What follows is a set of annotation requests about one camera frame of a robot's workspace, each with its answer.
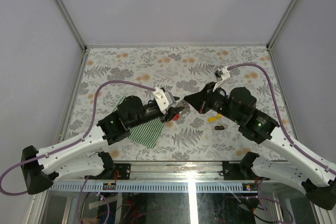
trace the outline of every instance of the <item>floral tablecloth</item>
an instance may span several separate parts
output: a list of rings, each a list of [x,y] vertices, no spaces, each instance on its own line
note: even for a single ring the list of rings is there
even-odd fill
[[[291,133],[285,106],[278,89],[270,58],[265,47],[146,47],[91,48],[86,69],[71,117],[67,138],[84,132],[90,123],[96,89],[108,80],[128,80],[149,87],[164,87],[175,96],[197,92],[215,81],[214,71],[242,62],[257,63],[269,73],[279,104],[282,121]],[[257,98],[257,108],[276,119],[266,78],[256,68],[242,67],[231,72],[223,88],[229,93],[234,87],[246,87]],[[143,102],[151,92],[122,84],[110,85],[99,93],[96,122],[111,113],[124,96],[137,95]],[[158,161],[222,161],[240,160],[248,151],[268,159],[281,157],[238,132],[238,126],[226,118],[209,123],[213,111],[200,115],[188,104],[178,121],[166,123],[155,148],[150,149],[129,139],[109,146],[115,160]],[[215,126],[223,125],[222,131]]]

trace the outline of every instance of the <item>green striped cloth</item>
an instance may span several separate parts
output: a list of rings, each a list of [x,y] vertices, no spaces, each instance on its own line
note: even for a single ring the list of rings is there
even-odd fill
[[[123,97],[118,102],[117,106],[122,103],[124,99],[125,97]],[[147,146],[148,148],[154,148],[157,143],[157,139],[161,135],[163,127],[164,123],[162,123],[160,119],[157,118],[148,123],[144,123],[132,128],[130,130],[131,135],[129,139],[135,141],[136,143]]]

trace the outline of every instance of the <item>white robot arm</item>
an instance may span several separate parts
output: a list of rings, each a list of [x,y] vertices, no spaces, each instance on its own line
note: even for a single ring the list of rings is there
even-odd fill
[[[89,133],[39,150],[33,146],[23,149],[22,162],[35,159],[21,166],[28,194],[40,193],[64,179],[86,175],[100,179],[111,177],[115,165],[109,153],[98,152],[85,159],[78,156],[114,144],[130,136],[130,128],[150,120],[160,118],[168,122],[184,109],[175,107],[179,98],[164,89],[155,88],[153,95],[155,100],[144,105],[139,97],[126,97],[116,111],[100,120]]]
[[[258,67],[248,63],[240,66],[247,65]],[[258,110],[257,99],[246,88],[234,88],[230,95],[226,95],[221,86],[235,67],[219,69],[215,72],[217,82],[206,84],[202,91],[187,95],[184,100],[200,114],[214,110],[234,121],[240,125],[238,130],[244,137],[279,153],[294,166],[269,161],[249,152],[239,164],[245,177],[274,179],[298,189],[319,207],[331,210],[336,204],[336,164],[289,136],[283,125],[280,127],[277,121]]]

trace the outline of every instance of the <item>white wall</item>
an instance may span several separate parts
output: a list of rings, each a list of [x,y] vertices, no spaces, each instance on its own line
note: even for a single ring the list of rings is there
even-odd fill
[[[0,173],[22,149],[56,139],[81,51],[53,0],[0,0]],[[3,187],[25,190],[20,169]],[[22,223],[31,196],[0,195],[1,223]]]
[[[266,44],[290,0],[64,0],[88,45]]]
[[[336,1],[299,0],[273,48],[301,141],[336,162]]]

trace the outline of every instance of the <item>cable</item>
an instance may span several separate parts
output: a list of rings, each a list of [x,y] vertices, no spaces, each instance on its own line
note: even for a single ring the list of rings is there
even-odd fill
[[[115,186],[116,186],[115,188],[117,188],[118,177],[119,177],[119,171],[115,170],[115,176],[114,176],[114,183],[115,183]]]
[[[251,67],[256,67],[258,69],[260,69],[266,79],[267,79],[267,82],[268,82],[268,85],[270,87],[270,90],[271,90],[271,94],[272,94],[272,99],[273,99],[273,103],[274,103],[274,106],[275,106],[275,110],[277,112],[277,117],[278,117],[278,120],[279,120],[279,123],[280,123],[280,126],[281,126],[281,129],[283,131],[283,133],[285,134],[286,138],[288,139],[288,141],[290,142],[290,144],[295,148],[297,149],[302,155],[304,155],[306,158],[310,159],[311,161],[313,161],[315,164],[323,167],[325,170],[328,170],[329,172],[331,172],[333,175],[336,175],[336,171],[332,170],[331,168],[329,168],[327,165],[321,163],[320,161],[318,161],[317,159],[315,159],[314,157],[310,156],[308,153],[306,153],[304,150],[302,150],[300,147],[298,147],[294,141],[292,140],[292,138],[290,137],[290,135],[288,134],[288,132],[286,131],[286,128],[284,126],[284,123],[282,122],[281,120],[281,116],[280,116],[280,111],[279,111],[279,108],[278,108],[278,104],[277,104],[277,100],[276,100],[276,97],[275,97],[275,93],[274,93],[274,89],[273,89],[273,85],[272,85],[272,82],[271,82],[271,79],[270,77],[268,76],[266,70],[259,66],[258,64],[255,64],[255,63],[242,63],[242,64],[237,64],[237,65],[233,65],[233,66],[230,66],[227,68],[228,71],[232,70],[232,69],[235,69],[235,68],[238,68],[238,67],[243,67],[243,66],[251,66]]]
[[[10,193],[10,192],[7,192],[5,191],[3,188],[2,188],[2,180],[4,179],[4,177],[11,171],[11,170],[14,170],[15,168],[19,167],[19,166],[23,166],[25,164],[28,164],[30,162],[33,162],[33,161],[36,161],[36,160],[39,160],[41,158],[45,158],[47,156],[50,156],[52,154],[55,154],[55,153],[58,153],[60,151],[63,151],[65,149],[68,149],[70,147],[73,147],[74,145],[80,143],[83,141],[83,139],[85,137],[87,137],[87,135],[89,135],[92,127],[93,127],[93,123],[94,123],[94,120],[95,120],[95,116],[96,116],[96,107],[97,107],[97,98],[98,98],[98,94],[99,94],[99,91],[105,87],[106,85],[109,85],[109,84],[113,84],[113,83],[123,83],[123,84],[128,84],[128,85],[132,85],[132,86],[136,86],[136,87],[139,87],[139,88],[142,88],[142,89],[147,89],[147,90],[150,90],[150,91],[155,91],[154,88],[150,88],[150,87],[147,87],[147,86],[144,86],[144,85],[140,85],[140,84],[137,84],[137,83],[134,83],[134,82],[130,82],[130,81],[121,81],[121,80],[113,80],[113,81],[107,81],[107,82],[104,82],[102,85],[99,86],[99,88],[97,89],[95,95],[94,95],[94,103],[93,103],[93,112],[92,112],[92,118],[91,118],[91,122],[90,122],[90,126],[88,128],[88,130],[86,131],[86,133],[83,135],[83,138],[80,138],[79,140],[76,140],[75,142],[71,143],[71,144],[68,144],[66,146],[63,146],[57,150],[53,150],[51,152],[48,152],[47,155],[41,155],[41,156],[38,156],[38,157],[34,157],[34,158],[31,158],[31,159],[28,159],[28,160],[25,160],[25,161],[22,161],[20,163],[17,163],[16,165],[13,165],[11,166],[10,168],[8,168],[6,171],[4,171],[4,173],[1,174],[0,176],[0,193],[4,194],[4,195],[8,195],[8,196],[18,196],[18,195],[23,195],[23,194],[26,194],[27,191],[21,191],[19,193]]]
[[[80,205],[80,201],[82,199],[82,194],[83,194],[83,190],[84,190],[85,184],[87,183],[88,180],[89,180],[89,176],[86,177],[84,183],[80,187],[80,191],[79,191],[79,195],[78,195],[78,199],[77,199],[76,212],[77,212],[77,217],[78,217],[79,223],[82,223],[82,221],[80,219],[79,205]]]
[[[259,202],[260,202],[260,205],[261,207],[263,208],[263,210],[274,220],[274,221],[277,221],[279,222],[280,224],[292,224],[294,222],[294,217],[292,215],[292,213],[289,211],[289,209],[284,205],[282,204],[281,202],[275,200],[275,199],[272,199],[272,198],[268,198],[268,197],[264,197],[264,196],[261,196],[261,192],[260,192],[260,189],[261,189],[261,184],[264,182],[266,178],[263,178],[260,183],[259,183],[259,186],[258,186],[258,198],[259,198]],[[268,200],[268,201],[271,201],[271,202],[274,202],[274,203],[277,203],[280,205],[280,207],[282,209],[284,209],[290,216],[290,222],[285,222],[285,221],[281,221],[281,220],[278,220],[276,217],[274,217],[272,215],[272,213],[265,207],[264,203],[261,201],[262,199],[265,199],[265,200]]]
[[[85,187],[88,180],[89,180],[89,176],[86,176],[86,179],[85,179],[84,183],[80,187],[80,191],[79,191],[79,195],[78,195],[78,199],[77,199],[76,212],[77,212],[78,222],[80,224],[82,224],[82,221],[81,221],[81,218],[80,218],[79,205],[80,205],[80,201],[82,199],[82,194],[83,194],[84,187]],[[101,195],[100,193],[98,193],[97,196],[98,195],[105,201],[105,203],[107,205],[107,216],[106,216],[106,220],[103,223],[103,224],[106,224],[107,221],[109,220],[109,217],[110,217],[110,205],[109,205],[108,200],[103,195]]]

